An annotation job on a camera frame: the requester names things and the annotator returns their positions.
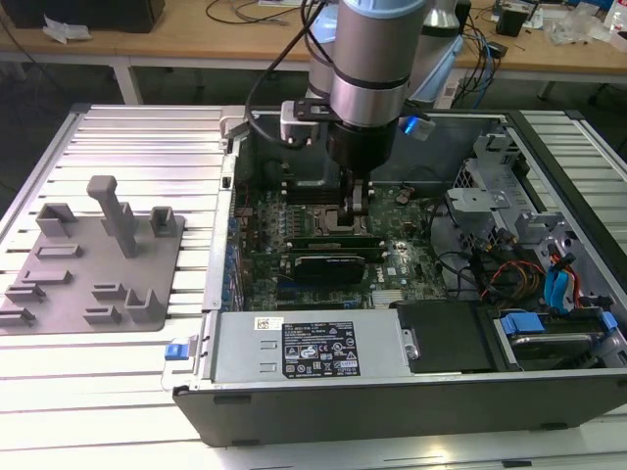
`warning label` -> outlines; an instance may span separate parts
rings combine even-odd
[[[353,322],[284,323],[283,375],[288,379],[360,375]]]

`slotted aluminum surface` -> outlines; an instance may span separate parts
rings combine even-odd
[[[585,121],[564,112],[523,114],[609,233],[627,250],[627,164]],[[529,180],[547,210],[556,211],[557,204],[533,170]]]
[[[72,116],[42,159],[49,165],[35,170],[32,194],[19,197],[14,213],[0,223],[0,290],[11,282],[36,238],[34,212],[42,200],[72,200],[71,205],[95,215],[81,186],[92,174],[110,174],[111,167],[127,167],[133,174],[128,183],[120,183],[122,201],[130,201],[135,210],[167,201],[185,213],[189,227],[169,299],[171,319],[162,331],[0,338],[2,468],[487,469],[503,468],[507,459],[564,470],[624,468],[627,407],[579,429],[549,433],[229,449],[200,442],[170,393],[163,391],[168,383],[161,383],[161,375],[165,344],[201,330],[212,195],[217,191],[217,181],[208,175],[219,162],[214,147],[219,116],[219,108],[185,107],[98,107],[86,116]],[[85,153],[80,152],[83,138],[92,139]],[[169,170],[175,167],[180,171],[173,177]],[[71,178],[52,179],[69,168],[75,170],[65,172]],[[192,364],[170,366],[186,374]],[[358,417],[347,416],[347,426],[355,425],[354,419]]]

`gray floor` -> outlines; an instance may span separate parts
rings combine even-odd
[[[27,80],[17,83],[0,77],[0,213],[11,204],[46,149],[70,108],[70,102],[116,104],[121,94],[109,68],[95,66],[48,66],[47,70],[69,95],[65,99],[35,67],[26,66]],[[197,87],[193,70],[138,70],[146,104],[236,105],[243,104],[258,71],[204,70],[204,88]],[[307,75],[281,72],[265,83],[259,93],[260,105],[276,105],[302,96]],[[539,82],[496,80],[480,108],[492,110],[537,109],[579,110],[617,149],[627,138],[624,110],[627,89],[608,87],[595,106],[588,99],[598,84],[559,83],[548,101],[537,98]],[[460,103],[473,104],[474,97]],[[627,157],[627,145],[620,149]]]

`table leg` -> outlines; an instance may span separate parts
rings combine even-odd
[[[433,108],[437,110],[449,110],[453,105],[453,100],[458,92],[459,82],[466,76],[466,70],[453,69],[444,83],[444,86],[438,93],[438,97],[433,104]]]
[[[141,105],[143,100],[141,98],[141,92],[137,85],[137,77],[131,66],[127,65],[115,65],[112,66],[114,73],[116,74],[116,80],[120,87],[121,96],[124,99],[126,105]]]
[[[541,100],[548,99],[554,86],[555,86],[554,81],[545,81],[542,84],[542,88],[540,88],[540,93],[538,93],[538,98],[540,98]]]

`cable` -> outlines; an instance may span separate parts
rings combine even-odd
[[[557,264],[560,259],[561,259],[561,257],[559,255],[552,255],[551,256],[551,262],[553,264]],[[572,268],[571,265],[568,265],[567,267],[565,267],[564,271],[566,271],[568,274],[572,275],[572,279],[573,279],[573,289],[572,289],[573,304],[575,305],[575,307],[579,307],[579,290],[580,290],[579,275],[575,272],[575,270]]]
[[[470,25],[466,25],[466,28],[470,33],[465,32],[463,36],[474,43],[477,49],[477,63],[470,77],[461,86],[459,94],[453,100],[453,105],[465,98],[468,94],[479,92],[479,97],[473,105],[473,107],[477,107],[485,96],[488,87],[494,82],[494,76],[501,65],[501,59],[496,60],[492,57],[486,36],[474,25],[472,17],[468,17],[468,19]]]
[[[431,239],[431,232],[433,229],[433,221],[435,220],[435,216],[438,213],[438,208],[440,206],[445,206],[447,208],[447,215],[449,216],[449,219],[451,220],[451,222],[453,223],[453,227],[454,228],[459,228],[459,224],[458,222],[455,220],[455,218],[453,217],[453,213],[451,212],[451,208],[449,208],[449,203],[447,202],[447,197],[446,194],[444,196],[442,196],[442,198],[440,198],[435,206],[433,207],[433,211],[431,212],[431,215],[429,216],[429,220],[427,222],[427,239]]]
[[[33,59],[33,57],[28,53],[28,51],[26,51],[26,49],[22,46],[22,44],[18,42],[18,40],[13,35],[13,33],[11,32],[11,30],[9,29],[9,27],[7,26],[7,24],[5,23],[4,19],[1,16],[0,16],[0,24],[2,25],[2,28],[5,30],[5,32],[9,35],[9,38],[11,39],[11,41],[13,41],[13,43],[16,45],[18,49],[20,49],[20,52],[22,52],[32,62],[32,64],[36,66],[41,71],[41,73],[44,74],[44,76],[48,79],[48,81],[50,81],[50,83],[52,83],[55,86],[55,88],[59,90],[59,92],[63,95],[63,97],[66,100],[70,101],[67,90],[63,86],[61,86],[59,82],[57,82],[57,80],[55,80],[52,77],[52,75],[48,73],[48,71],[45,68],[41,66],[41,64],[39,64],[37,61]]]
[[[468,271],[470,271],[470,273],[472,273],[472,269],[470,268],[470,266],[464,266],[458,272],[458,287],[456,288],[457,293],[455,295],[456,299],[459,299],[459,294],[461,294],[461,276],[460,276],[460,274],[462,272],[466,271],[466,270],[468,270]],[[466,292],[476,292],[476,290],[474,290],[474,289],[465,289],[465,291]]]
[[[9,191],[10,193],[17,194],[19,192],[18,189],[14,188],[13,186],[9,186],[7,183],[2,181],[1,179],[0,179],[0,186],[3,187],[4,189],[6,189],[7,191]]]
[[[303,0],[301,7],[307,2],[307,0]],[[246,115],[246,119],[248,120],[249,125],[262,137],[264,138],[264,140],[276,144],[280,147],[283,147],[285,149],[289,149],[289,150],[300,150],[302,148],[304,148],[307,145],[307,141],[303,140],[301,142],[297,142],[297,143],[289,143],[289,142],[285,142],[283,140],[277,139],[276,137],[271,136],[270,134],[267,133],[266,130],[264,130],[259,123],[257,122],[257,120],[255,119],[255,116],[253,115],[253,111],[252,111],[252,102],[253,102],[253,97],[255,96],[255,93],[257,92],[257,89],[260,87],[260,85],[264,82],[264,80],[267,78],[267,76],[274,71],[274,69],[276,69],[276,67],[283,62],[283,59],[285,59],[285,57],[290,53],[290,51],[294,48],[294,46],[296,45],[296,43],[298,41],[301,40],[301,38],[307,33],[307,30],[312,26],[312,24],[314,23],[315,19],[317,18],[317,16],[320,14],[320,12],[322,11],[322,8],[324,8],[325,2],[321,2],[318,7],[315,9],[315,11],[313,12],[313,15],[311,18],[309,18],[307,20],[307,22],[303,25],[303,27],[301,28],[301,30],[292,38],[292,40],[287,44],[287,46],[285,46],[285,49],[283,49],[283,51],[278,55],[278,57],[276,59],[274,59],[274,61],[269,65],[269,67],[267,69],[264,70],[264,72],[259,76],[259,78],[257,79],[257,81],[255,82],[255,84],[253,85],[253,87],[251,88],[251,91],[248,94],[248,97],[246,98],[246,103],[244,105],[244,110],[245,110],[245,115]]]
[[[493,5],[490,5],[489,7],[486,8],[471,8],[470,10],[479,10],[479,13],[477,13],[477,15],[474,17],[474,19],[479,20],[479,17],[481,17],[481,15],[483,15],[484,12],[487,12],[488,10],[492,10]]]
[[[235,16],[237,18],[239,18],[240,20],[249,23],[249,22],[254,22],[255,20],[257,20],[258,18],[256,17],[249,17],[248,15],[246,15],[245,13],[243,13],[241,10],[243,10],[244,8],[251,6],[251,5],[257,5],[257,1],[253,0],[252,2],[248,2],[245,3],[243,5],[240,5],[239,7],[235,6],[235,0],[229,0],[230,6],[231,6],[231,11],[235,14]],[[262,22],[258,22],[258,23],[264,23],[264,24],[278,24],[280,26],[286,26],[289,23],[282,20],[281,18],[270,18],[268,20],[263,20]]]
[[[241,22],[233,22],[233,21],[231,21],[231,20],[223,20],[222,18],[215,17],[215,16],[213,16],[213,15],[210,13],[211,8],[212,8],[212,7],[213,7],[213,6],[214,6],[217,2],[219,2],[219,1],[220,1],[220,0],[213,0],[213,1],[212,1],[212,3],[210,3],[210,4],[207,6],[207,8],[205,9],[205,15],[207,15],[207,17],[208,17],[208,18],[211,18],[211,19],[212,19],[212,20],[214,20],[215,22],[222,23],[222,24],[257,24],[257,23],[267,22],[268,20],[272,20],[272,19],[274,19],[274,18],[278,18],[278,17],[281,17],[281,16],[283,16],[283,15],[287,15],[288,13],[295,12],[296,10],[298,10],[298,8],[291,8],[291,9],[289,9],[289,10],[285,10],[285,11],[283,11],[283,12],[275,13],[274,15],[268,15],[267,17],[262,17],[262,18],[254,18],[254,19],[251,19],[251,20],[246,20],[246,21],[241,21]],[[240,9],[242,9],[242,8],[244,8],[244,7],[247,7],[247,6],[249,6],[249,5],[252,5],[253,3],[256,3],[256,2],[251,2],[251,3],[245,4],[245,5],[241,5],[240,7],[236,8],[236,9],[235,9],[235,10],[236,10],[235,15],[236,15],[238,18],[240,18],[240,19],[241,19],[241,17],[238,15],[238,13],[237,13],[237,12],[239,12],[239,10],[240,10]]]
[[[438,183],[440,184],[449,184],[449,181],[447,181],[445,178],[443,178],[441,175],[439,175],[438,173],[435,172],[435,170],[431,167],[429,167],[426,164],[415,164],[414,166],[412,166],[408,172],[407,175],[413,175],[413,173],[417,170],[417,169],[424,169],[427,173],[431,174],[431,176],[433,176]]]
[[[441,257],[441,256],[443,256],[443,255],[445,255],[445,254],[447,254],[447,253],[453,253],[453,252],[444,252],[444,253],[442,253],[442,254],[440,255],[440,257]],[[471,278],[471,277],[469,277],[469,276],[466,276],[465,274],[461,274],[461,272],[463,271],[463,269],[457,270],[457,269],[455,269],[455,268],[453,268],[453,267],[449,266],[448,264],[446,264],[445,262],[443,262],[443,261],[440,259],[440,257],[438,257],[438,262],[440,263],[440,265],[441,265],[442,267],[444,267],[444,268],[445,268],[446,270],[448,270],[448,271],[451,271],[451,272],[452,272],[455,276],[457,276],[459,279],[463,279],[464,281],[466,281],[466,282],[467,282],[468,284],[470,284],[471,286],[474,286],[474,287],[476,287],[476,288],[478,288],[478,287],[479,287],[479,285],[477,284],[477,282],[476,282],[474,279],[472,279],[472,278]]]
[[[484,299],[488,295],[489,292],[495,293],[499,295],[500,297],[505,297],[503,293],[500,293],[495,288],[494,284],[497,281],[497,279],[501,277],[501,275],[505,272],[507,268],[516,269],[518,274],[520,274],[520,280],[521,280],[520,286],[518,286],[516,291],[511,296],[506,296],[508,300],[515,300],[515,301],[520,300],[524,298],[526,295],[532,294],[533,292],[535,292],[535,289],[530,290],[531,286],[528,283],[527,274],[525,273],[524,268],[522,266],[531,267],[535,271],[538,271],[541,274],[544,274],[544,271],[542,270],[542,268],[538,264],[535,264],[533,262],[524,261],[524,260],[512,260],[512,261],[504,262],[503,264],[501,264],[501,266],[499,266],[499,269],[497,269],[497,272],[494,273],[494,275],[490,279],[490,282],[486,285],[486,288],[481,293],[481,299]]]
[[[309,18],[310,14],[312,12],[312,7],[314,5],[314,0],[310,1],[310,6],[307,9],[307,12],[305,13],[305,5],[306,5],[306,3],[307,2],[302,2],[301,6],[299,8],[299,10],[301,12],[301,23],[302,23],[302,25],[307,24],[307,19]],[[312,49],[312,45],[310,44],[310,40],[315,45],[317,50],[320,51],[320,54],[322,54],[322,57],[324,59],[322,59],[318,54],[315,53],[314,49]],[[305,46],[307,47],[307,50],[309,51],[309,53],[312,56],[314,56],[315,59],[318,62],[321,62],[321,63],[325,64],[327,67],[333,67],[333,65],[334,65],[333,64],[333,59],[331,59],[330,56],[326,53],[324,48],[320,45],[320,43],[315,38],[314,34],[310,31],[309,28],[307,28],[307,35],[305,36]]]
[[[285,274],[281,274],[280,272],[277,272],[277,273],[275,274],[275,276],[278,276],[278,277],[283,277],[283,278],[285,278],[285,279],[288,279],[288,280],[290,280],[290,281],[294,282],[294,278],[293,278],[293,277],[286,276]]]
[[[623,150],[623,147],[627,146],[627,137],[625,137],[625,140],[623,140],[620,145],[618,146],[618,148],[616,149],[616,153],[620,154]]]

